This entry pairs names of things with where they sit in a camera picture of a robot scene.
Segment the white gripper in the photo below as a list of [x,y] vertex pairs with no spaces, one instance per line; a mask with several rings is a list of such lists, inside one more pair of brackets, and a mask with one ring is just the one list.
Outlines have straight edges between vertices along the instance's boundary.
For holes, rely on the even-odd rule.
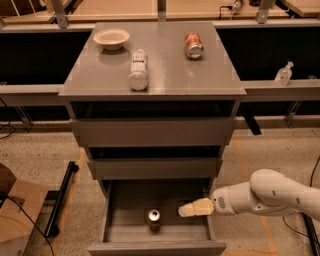
[[233,215],[236,213],[229,200],[228,187],[214,190],[210,195],[210,199],[198,199],[192,203],[187,203],[178,209],[178,213],[181,217],[210,215],[213,211],[219,215]]

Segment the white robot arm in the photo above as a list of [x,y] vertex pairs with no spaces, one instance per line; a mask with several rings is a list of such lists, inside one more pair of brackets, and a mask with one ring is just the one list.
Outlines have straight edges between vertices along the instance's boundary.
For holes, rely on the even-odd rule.
[[209,197],[181,206],[181,217],[235,215],[287,216],[302,212],[320,221],[320,190],[271,169],[255,171],[247,182],[216,189]]

